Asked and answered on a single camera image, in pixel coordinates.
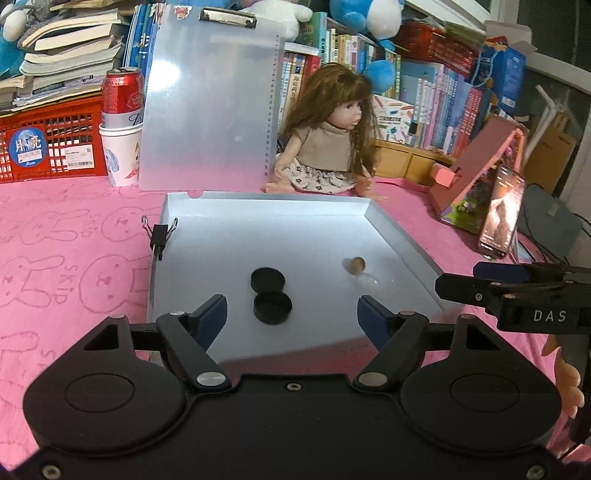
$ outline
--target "red can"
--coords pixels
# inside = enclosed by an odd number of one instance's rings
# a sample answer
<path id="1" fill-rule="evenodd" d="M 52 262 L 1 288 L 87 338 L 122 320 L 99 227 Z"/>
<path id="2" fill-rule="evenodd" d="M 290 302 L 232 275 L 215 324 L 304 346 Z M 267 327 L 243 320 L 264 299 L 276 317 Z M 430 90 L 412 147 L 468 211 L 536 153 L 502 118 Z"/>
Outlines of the red can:
<path id="1" fill-rule="evenodd" d="M 139 68 L 109 70 L 102 94 L 103 127 L 131 127 L 144 121 L 144 76 Z"/>

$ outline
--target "smartphone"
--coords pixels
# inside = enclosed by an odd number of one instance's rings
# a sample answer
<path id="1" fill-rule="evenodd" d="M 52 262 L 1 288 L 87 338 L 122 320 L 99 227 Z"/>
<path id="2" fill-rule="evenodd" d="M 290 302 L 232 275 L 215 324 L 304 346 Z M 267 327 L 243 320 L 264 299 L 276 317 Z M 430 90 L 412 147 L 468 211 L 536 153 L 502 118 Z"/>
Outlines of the smartphone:
<path id="1" fill-rule="evenodd" d="M 505 164 L 496 169 L 495 185 L 486 219 L 478 239 L 478 250 L 492 258 L 503 258 L 511 247 L 525 193 L 525 179 Z"/>

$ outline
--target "brown hair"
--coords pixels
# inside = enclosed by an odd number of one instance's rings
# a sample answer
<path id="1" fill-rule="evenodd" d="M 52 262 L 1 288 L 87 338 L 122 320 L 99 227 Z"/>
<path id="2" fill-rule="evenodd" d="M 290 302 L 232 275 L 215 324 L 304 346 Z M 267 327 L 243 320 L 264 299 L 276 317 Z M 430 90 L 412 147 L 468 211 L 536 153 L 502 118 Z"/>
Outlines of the brown hair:
<path id="1" fill-rule="evenodd" d="M 318 128 L 343 103 L 357 102 L 361 120 L 351 130 L 351 165 L 349 170 L 363 175 L 362 166 L 375 173 L 375 115 L 371 106 L 371 82 L 338 63 L 320 67 L 303 85 L 304 91 L 285 121 L 284 135 L 290 137 L 296 128 Z"/>

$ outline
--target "doll leg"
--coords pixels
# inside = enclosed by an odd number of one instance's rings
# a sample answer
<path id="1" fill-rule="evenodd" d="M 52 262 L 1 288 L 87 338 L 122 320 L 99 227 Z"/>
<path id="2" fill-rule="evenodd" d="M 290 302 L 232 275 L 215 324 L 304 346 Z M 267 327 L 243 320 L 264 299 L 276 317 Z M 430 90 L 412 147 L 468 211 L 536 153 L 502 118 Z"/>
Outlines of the doll leg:
<path id="1" fill-rule="evenodd" d="M 295 193 L 296 192 L 296 189 L 293 187 L 293 185 L 288 180 L 288 178 L 286 178 L 286 176 L 282 176 L 277 181 L 265 183 L 263 190 L 266 193 Z"/>

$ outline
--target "box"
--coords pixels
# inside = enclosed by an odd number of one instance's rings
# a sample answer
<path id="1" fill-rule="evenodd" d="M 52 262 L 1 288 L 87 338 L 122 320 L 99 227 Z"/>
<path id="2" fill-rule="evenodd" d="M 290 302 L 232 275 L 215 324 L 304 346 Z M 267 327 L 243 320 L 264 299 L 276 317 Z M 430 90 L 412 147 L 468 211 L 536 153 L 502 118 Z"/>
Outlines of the box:
<path id="1" fill-rule="evenodd" d="M 378 121 L 378 140 L 405 144 L 413 121 L 414 105 L 372 95 L 372 108 Z"/>

